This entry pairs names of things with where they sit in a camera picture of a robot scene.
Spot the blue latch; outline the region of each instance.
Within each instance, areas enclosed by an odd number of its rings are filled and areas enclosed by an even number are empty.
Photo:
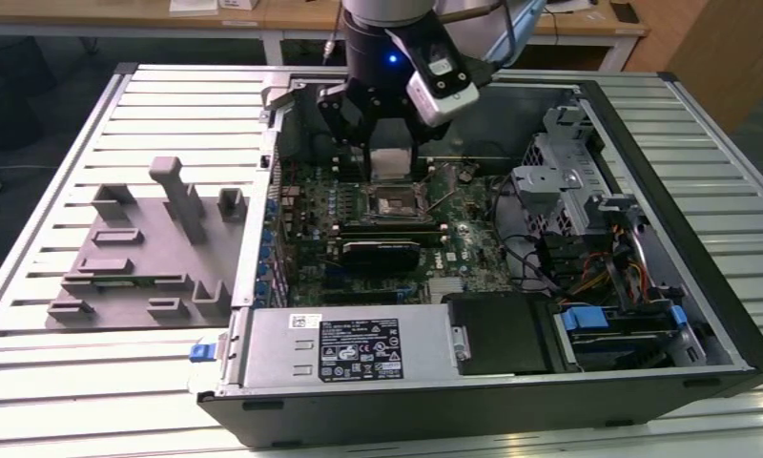
[[[606,328],[606,312],[602,310],[602,307],[596,305],[572,307],[562,313],[562,323],[565,324],[566,331],[573,331],[580,328]]]
[[[673,319],[676,320],[678,327],[686,326],[689,324],[688,314],[685,313],[685,309],[681,305],[673,305],[670,307],[670,313],[673,314]]]
[[[193,345],[192,350],[189,350],[189,360],[193,363],[214,361],[216,349],[217,343],[198,343]]]

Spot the black cable on floor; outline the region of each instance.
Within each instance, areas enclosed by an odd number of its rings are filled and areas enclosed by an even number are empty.
[[[546,13],[552,15],[552,20],[554,22],[554,45],[560,44],[560,28],[557,27],[557,13],[549,10],[549,8],[544,8]]]

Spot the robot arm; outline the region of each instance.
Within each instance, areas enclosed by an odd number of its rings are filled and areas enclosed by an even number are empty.
[[[489,0],[484,5],[488,11],[494,9],[492,1],[497,0]],[[441,139],[449,128],[449,121],[478,100],[476,78],[466,65],[469,59],[458,51],[444,27],[434,10],[436,0],[344,2],[349,79],[344,85],[322,90],[321,113],[334,140],[362,149],[366,164],[370,137],[378,121],[388,118],[404,119],[410,130],[414,163],[417,146]],[[453,17],[458,18],[464,17],[464,11],[470,10],[470,7],[481,7],[470,5],[473,3],[480,1],[449,0],[442,2],[441,8],[448,12],[453,11]],[[517,4],[517,11],[530,10],[528,6],[534,6],[533,10],[538,11],[546,1],[513,0],[513,3]],[[500,22],[502,37],[513,38],[509,40],[510,48],[517,54],[520,40],[516,36],[525,36],[528,40],[537,18],[526,25],[513,21],[516,16],[512,13],[506,16],[513,27],[506,28],[506,24]],[[509,29],[514,31],[514,35],[506,33]],[[494,43],[493,50],[502,49],[504,43],[502,39]],[[494,55],[493,50],[488,50],[489,57]],[[360,112],[356,124],[341,114],[345,98]]]

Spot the floor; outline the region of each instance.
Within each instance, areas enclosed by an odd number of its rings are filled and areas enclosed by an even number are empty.
[[[101,39],[99,54],[85,54],[76,38],[39,39],[60,85],[56,90],[31,99],[43,120],[44,138],[31,147],[0,153],[0,167],[40,165],[56,167],[83,127],[107,81],[118,62],[161,64],[265,64],[262,46],[252,40]],[[318,65],[321,46],[290,42],[286,61],[290,65]],[[763,172],[763,102],[734,141]],[[53,169],[3,169],[0,180],[0,264],[33,212]]]

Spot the white paper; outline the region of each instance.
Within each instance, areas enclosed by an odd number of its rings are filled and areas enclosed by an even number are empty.
[[[554,14],[560,13],[560,12],[573,12],[573,11],[580,11],[580,10],[588,10],[590,8],[594,8],[594,6],[590,3],[590,0],[568,0],[565,2],[560,2],[560,3],[549,3],[546,5],[546,10],[549,10],[550,12],[553,12]]]
[[[169,2],[170,16],[214,16],[217,0],[172,0]]]

